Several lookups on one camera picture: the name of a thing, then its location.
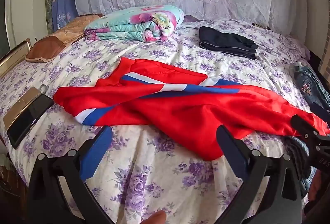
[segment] gold phone case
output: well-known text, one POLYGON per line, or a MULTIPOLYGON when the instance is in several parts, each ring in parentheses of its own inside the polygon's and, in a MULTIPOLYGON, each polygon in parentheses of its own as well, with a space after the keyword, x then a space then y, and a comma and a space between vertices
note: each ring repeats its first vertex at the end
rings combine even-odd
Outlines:
POLYGON ((16 118, 34 101, 39 95, 40 91, 31 87, 6 113, 3 117, 6 130, 13 124, 16 118))

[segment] floral comforter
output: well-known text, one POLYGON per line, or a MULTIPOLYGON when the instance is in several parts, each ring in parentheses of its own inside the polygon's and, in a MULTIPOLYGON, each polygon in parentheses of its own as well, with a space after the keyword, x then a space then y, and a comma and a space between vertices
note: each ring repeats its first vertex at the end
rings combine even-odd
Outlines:
MULTIPOLYGON (((161 43, 80 40, 51 62, 20 63, 0 81, 0 133, 20 176, 28 184, 39 153, 62 156, 69 149, 78 149, 100 130, 100 127, 77 123, 54 105, 14 150, 5 132, 3 116, 31 86, 48 85, 46 94, 50 97, 60 86, 93 86, 100 77, 107 77, 120 57, 125 56, 153 59, 211 77, 261 86, 309 111, 288 72, 289 64, 302 55, 294 40, 234 20, 183 23, 161 43), (254 40, 259 45, 256 60, 199 48, 201 26, 254 40)), ((112 128, 113 142, 87 185, 117 223, 140 223, 141 219, 163 209, 169 223, 212 224, 242 183, 224 156, 205 162, 153 126, 112 128)), ((278 136, 252 133, 244 142, 267 156, 280 157, 285 153, 285 143, 278 136)), ((256 212, 266 183, 265 179, 248 216, 256 212)), ((62 185, 72 212, 80 215, 65 182, 62 185)))

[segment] headboard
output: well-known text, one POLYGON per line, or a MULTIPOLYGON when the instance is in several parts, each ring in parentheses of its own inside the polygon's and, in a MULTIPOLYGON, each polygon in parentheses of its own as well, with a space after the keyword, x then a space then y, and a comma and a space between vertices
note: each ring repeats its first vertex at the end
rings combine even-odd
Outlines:
POLYGON ((22 62, 30 50, 30 39, 27 39, 6 54, 0 60, 0 78, 4 77, 18 63, 22 62))

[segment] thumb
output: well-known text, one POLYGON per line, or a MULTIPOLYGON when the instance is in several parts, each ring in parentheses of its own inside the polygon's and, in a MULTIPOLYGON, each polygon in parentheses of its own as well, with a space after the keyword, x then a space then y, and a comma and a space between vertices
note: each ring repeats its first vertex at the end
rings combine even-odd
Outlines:
POLYGON ((308 191, 308 200, 313 201, 316 199, 316 194, 321 188, 322 185, 322 174, 320 170, 317 170, 312 181, 311 181, 311 186, 308 191))
POLYGON ((152 214, 149 218, 143 220, 140 224, 165 224, 166 213, 162 210, 152 214))

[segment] smartphone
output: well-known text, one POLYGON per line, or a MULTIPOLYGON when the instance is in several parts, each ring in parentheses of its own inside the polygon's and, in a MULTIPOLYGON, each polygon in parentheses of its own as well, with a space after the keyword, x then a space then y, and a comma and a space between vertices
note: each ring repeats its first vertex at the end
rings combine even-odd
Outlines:
POLYGON ((45 111, 53 105, 54 101, 50 97, 40 94, 15 118, 7 130, 9 141, 14 149, 19 146, 45 111))

